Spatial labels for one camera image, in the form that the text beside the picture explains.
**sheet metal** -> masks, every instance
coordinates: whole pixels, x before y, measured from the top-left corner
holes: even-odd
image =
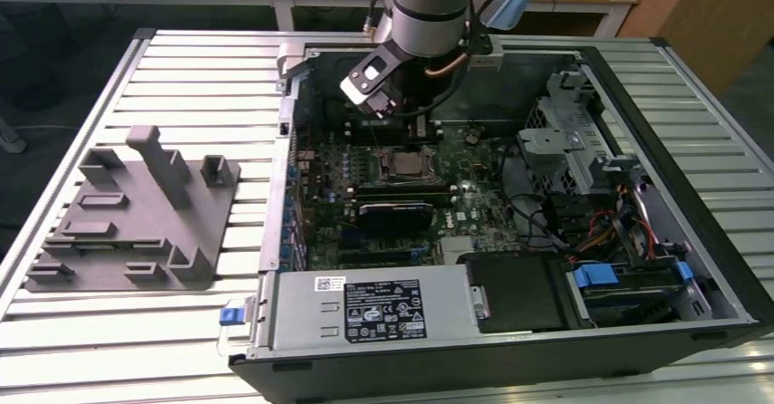
[[[242,165],[239,193],[218,264],[201,292],[28,293],[19,289],[0,322],[0,403],[265,402],[231,374],[226,356],[245,328],[218,327],[219,307],[255,291],[271,174],[273,94],[279,44],[353,34],[159,31],[130,58],[91,143],[122,146],[129,126],[162,126],[162,142],[186,158],[225,154]],[[505,37],[505,45],[598,46],[745,259],[774,293],[774,176],[770,162],[668,50],[646,40]],[[195,82],[197,87],[187,87]],[[613,134],[622,138],[613,124]],[[56,224],[83,176],[73,171],[44,221]],[[42,236],[50,227],[40,227]],[[24,257],[39,251],[31,244]],[[577,403],[770,402],[774,341],[697,354],[657,372],[353,402]]]

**table leg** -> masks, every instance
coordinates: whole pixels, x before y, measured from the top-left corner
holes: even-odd
[[[278,16],[278,29],[279,31],[295,31],[295,25],[293,23],[293,0],[274,0],[273,6],[275,7],[275,15]]]
[[[621,30],[621,26],[625,24],[630,9],[632,4],[612,5],[610,11],[602,18],[602,22],[600,22],[600,27],[594,33],[596,37],[616,37],[618,35],[618,30]]]

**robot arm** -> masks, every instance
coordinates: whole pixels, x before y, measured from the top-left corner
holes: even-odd
[[[342,90],[366,113],[417,117],[441,105],[462,82],[480,18],[489,27],[510,29],[529,0],[385,2],[383,43],[350,71]]]

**blue tab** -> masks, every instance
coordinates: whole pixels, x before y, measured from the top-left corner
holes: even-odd
[[[609,264],[592,264],[581,265],[581,269],[586,273],[589,279],[589,284],[592,286],[597,284],[618,284],[618,276],[613,270],[613,265]]]
[[[616,275],[613,266],[608,264],[581,265],[573,271],[573,274],[580,288],[604,284],[618,284],[618,276]]]
[[[677,270],[680,271],[680,276],[682,277],[684,282],[688,282],[690,279],[693,279],[693,270],[690,269],[688,262],[678,262]]]
[[[245,324],[245,307],[225,307],[221,310],[221,325]]]
[[[589,286],[589,279],[586,279],[586,273],[584,270],[573,271],[573,275],[576,276],[576,284],[580,288],[586,288]]]

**copper pipe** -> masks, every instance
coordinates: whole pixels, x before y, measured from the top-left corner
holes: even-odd
[[[433,70],[433,69],[425,69],[425,76],[427,76],[429,78],[441,78],[442,76],[446,76],[452,73],[452,71],[454,71],[461,64],[465,63],[465,61],[469,59],[469,54],[468,53],[462,53],[460,55],[458,58],[456,58],[450,64],[448,64],[445,67],[442,67],[438,70]]]

